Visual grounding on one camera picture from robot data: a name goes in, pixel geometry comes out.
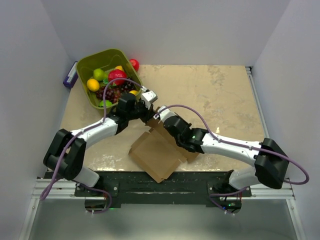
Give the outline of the brown cardboard box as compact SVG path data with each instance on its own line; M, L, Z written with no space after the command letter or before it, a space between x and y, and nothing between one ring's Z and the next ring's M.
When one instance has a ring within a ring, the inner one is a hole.
M162 121L152 118L146 126L149 130L131 145L128 155L157 183L168 179L181 163L190 164L198 157L198 153L177 146Z

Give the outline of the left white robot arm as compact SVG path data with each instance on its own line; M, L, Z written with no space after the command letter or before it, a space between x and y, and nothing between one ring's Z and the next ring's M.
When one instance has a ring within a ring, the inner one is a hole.
M139 100L132 93L126 93L105 118L73 131L60 129L43 159L44 165L66 180L86 185L86 191L92 196L99 196L104 184L99 181L98 173L84 166L86 149L121 133L131 120L146 123L155 115L153 103L157 99L153 91L142 93Z

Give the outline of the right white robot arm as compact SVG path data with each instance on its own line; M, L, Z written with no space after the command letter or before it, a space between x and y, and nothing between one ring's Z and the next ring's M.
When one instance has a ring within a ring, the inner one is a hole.
M258 142L213 136L207 129L192 128L190 123L176 114L161 120L178 147L191 153L225 156L249 166L228 171L213 186L215 193L233 197L240 190L258 184L276 190L282 188L289 162L281 158L285 153L274 140L265 138L263 142Z

